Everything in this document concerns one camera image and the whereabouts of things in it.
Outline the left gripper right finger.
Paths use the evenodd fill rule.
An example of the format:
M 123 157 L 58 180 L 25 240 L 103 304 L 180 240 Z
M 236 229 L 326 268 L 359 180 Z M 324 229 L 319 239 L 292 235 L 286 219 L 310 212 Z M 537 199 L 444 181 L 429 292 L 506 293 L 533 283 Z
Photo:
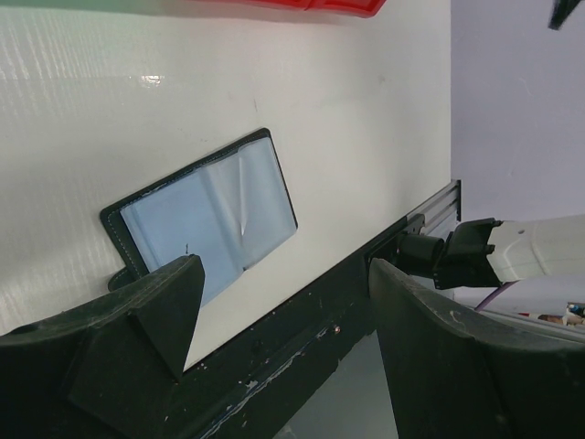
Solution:
M 381 259 L 369 294 L 402 438 L 581 438 L 584 346 L 497 322 Z

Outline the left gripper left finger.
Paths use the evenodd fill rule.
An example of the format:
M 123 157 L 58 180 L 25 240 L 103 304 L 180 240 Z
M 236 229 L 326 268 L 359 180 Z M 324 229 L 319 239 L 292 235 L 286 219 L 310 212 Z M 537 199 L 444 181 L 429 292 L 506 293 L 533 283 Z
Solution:
M 4 438 L 159 438 L 205 273 L 188 255 L 1 338 Z

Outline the black leather card holder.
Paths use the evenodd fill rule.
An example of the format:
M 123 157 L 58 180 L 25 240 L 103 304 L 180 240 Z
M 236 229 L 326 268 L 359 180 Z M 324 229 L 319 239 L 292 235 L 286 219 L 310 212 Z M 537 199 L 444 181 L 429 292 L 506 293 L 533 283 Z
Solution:
M 124 287 L 175 259 L 200 257 L 206 305 L 298 229 L 271 132 L 261 128 L 104 208 Z

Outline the red plastic bin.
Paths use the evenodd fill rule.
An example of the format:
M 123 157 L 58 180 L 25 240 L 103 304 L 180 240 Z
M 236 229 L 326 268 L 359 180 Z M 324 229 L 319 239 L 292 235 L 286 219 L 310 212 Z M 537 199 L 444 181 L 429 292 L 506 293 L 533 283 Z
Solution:
M 307 10 L 312 0 L 200 0 L 211 5 L 246 5 L 285 10 Z
M 307 10 L 370 18 L 385 3 L 386 0 L 312 0 Z

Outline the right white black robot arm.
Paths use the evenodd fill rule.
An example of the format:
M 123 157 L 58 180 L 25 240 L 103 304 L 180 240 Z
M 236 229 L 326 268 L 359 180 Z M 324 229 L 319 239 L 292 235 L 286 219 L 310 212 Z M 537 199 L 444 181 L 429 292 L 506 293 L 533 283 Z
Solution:
M 399 240 L 394 264 L 431 279 L 439 290 L 583 274 L 584 217 L 466 221 L 445 240 L 408 234 Z

